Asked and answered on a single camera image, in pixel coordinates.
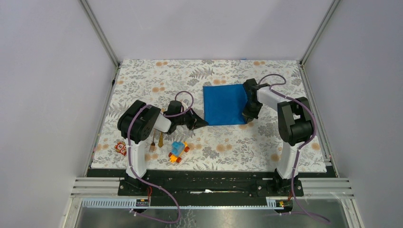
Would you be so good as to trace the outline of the blue cloth napkin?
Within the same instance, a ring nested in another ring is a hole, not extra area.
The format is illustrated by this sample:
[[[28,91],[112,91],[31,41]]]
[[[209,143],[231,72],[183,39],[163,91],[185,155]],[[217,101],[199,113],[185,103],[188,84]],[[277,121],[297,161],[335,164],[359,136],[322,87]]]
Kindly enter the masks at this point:
[[[246,124],[242,111],[247,95],[242,84],[204,86],[204,120],[210,126]]]

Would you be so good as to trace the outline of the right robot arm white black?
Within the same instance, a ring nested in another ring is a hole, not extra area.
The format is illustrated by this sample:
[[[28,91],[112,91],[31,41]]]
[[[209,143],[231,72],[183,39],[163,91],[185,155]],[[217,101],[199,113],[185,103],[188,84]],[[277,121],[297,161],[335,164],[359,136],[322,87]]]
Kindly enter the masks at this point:
[[[273,179],[265,185],[266,192],[279,196],[293,195],[297,188],[297,167],[300,150],[311,142],[317,132],[316,121],[307,98],[292,98],[273,89],[273,85],[258,84],[255,79],[243,83],[247,96],[242,117],[249,123],[258,119],[266,105],[278,114],[278,131],[283,141],[281,159]]]

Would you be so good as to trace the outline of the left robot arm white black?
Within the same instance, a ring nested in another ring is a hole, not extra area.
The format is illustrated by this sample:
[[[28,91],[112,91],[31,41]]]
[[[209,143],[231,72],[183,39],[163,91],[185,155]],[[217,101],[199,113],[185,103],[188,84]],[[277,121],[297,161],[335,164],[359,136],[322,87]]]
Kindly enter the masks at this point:
[[[209,123],[196,114],[191,108],[185,108],[180,101],[171,101],[167,111],[136,100],[119,118],[117,128],[125,139],[128,166],[126,173],[133,178],[129,189],[135,195],[147,191],[147,183],[143,177],[147,168],[145,164],[145,140],[155,130],[172,134],[177,126],[185,125],[189,130],[208,126]]]

